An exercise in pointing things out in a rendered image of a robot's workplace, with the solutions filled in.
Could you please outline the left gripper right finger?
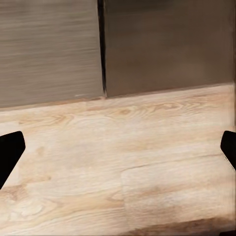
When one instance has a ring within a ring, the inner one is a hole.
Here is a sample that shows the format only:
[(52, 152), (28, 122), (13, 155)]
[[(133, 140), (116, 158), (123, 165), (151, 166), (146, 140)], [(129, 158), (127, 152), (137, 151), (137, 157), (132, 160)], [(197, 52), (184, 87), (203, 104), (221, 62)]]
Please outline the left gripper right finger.
[(220, 148), (236, 170), (236, 133), (224, 131)]

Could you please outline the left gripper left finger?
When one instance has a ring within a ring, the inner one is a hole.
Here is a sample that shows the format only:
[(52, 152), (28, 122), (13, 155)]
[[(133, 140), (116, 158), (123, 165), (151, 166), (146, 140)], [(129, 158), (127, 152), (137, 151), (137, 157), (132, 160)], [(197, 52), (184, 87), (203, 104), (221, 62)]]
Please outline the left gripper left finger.
[(0, 190), (26, 149), (22, 131), (0, 136)]

